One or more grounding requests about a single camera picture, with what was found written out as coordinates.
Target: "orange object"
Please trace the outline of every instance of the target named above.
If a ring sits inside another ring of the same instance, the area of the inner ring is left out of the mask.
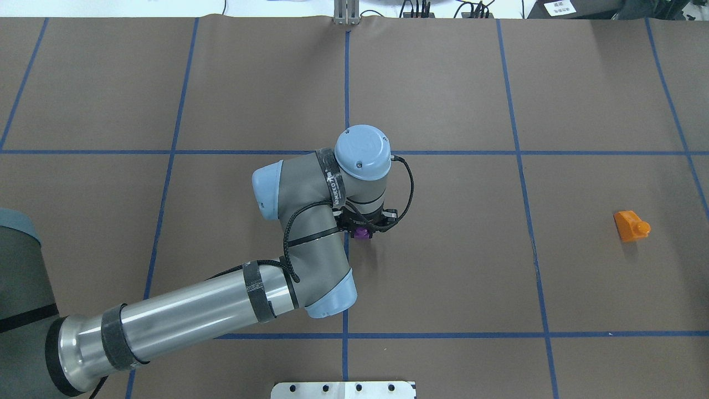
[[[623,242],[632,242],[647,237],[650,223],[644,222],[633,211],[620,211],[613,215],[615,225]]]

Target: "paper sticker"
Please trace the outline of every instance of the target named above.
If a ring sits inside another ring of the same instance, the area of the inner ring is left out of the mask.
[[[551,3],[544,3],[544,7],[547,7],[547,11],[550,16],[567,15],[576,12],[574,5],[571,4],[571,0],[559,0],[552,1]]]

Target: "robotic arm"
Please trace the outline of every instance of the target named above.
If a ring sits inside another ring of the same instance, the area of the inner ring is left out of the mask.
[[[19,212],[0,209],[0,387],[15,398],[66,398],[101,378],[131,370],[200,341],[304,307],[335,315],[357,290],[339,231],[371,238],[398,223],[384,209],[389,140],[353,126],[334,148],[254,172],[258,207],[284,229],[284,255],[251,261],[195,285],[120,304],[92,318],[58,317],[38,235]]]

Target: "white bracket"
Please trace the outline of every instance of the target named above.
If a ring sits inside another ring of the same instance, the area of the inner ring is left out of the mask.
[[[271,399],[416,399],[412,381],[278,383]]]
[[[359,0],[335,0],[335,25],[359,25]]]

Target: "blue joint cap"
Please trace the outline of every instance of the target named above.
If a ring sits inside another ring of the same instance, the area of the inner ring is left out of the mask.
[[[278,186],[283,160],[256,170],[251,176],[256,203],[266,220],[278,219]]]
[[[34,224],[32,224],[30,218],[22,212],[0,208],[0,227],[8,227],[13,230],[22,231],[24,234],[32,236],[40,245],[42,244]]]
[[[355,125],[345,130],[335,144],[340,167],[360,180],[379,180],[391,168],[391,146],[381,130],[370,125]]]
[[[313,319],[322,319],[344,312],[354,305],[355,301],[357,301],[357,287],[350,268],[350,272],[330,292],[312,305],[306,306],[306,311]]]

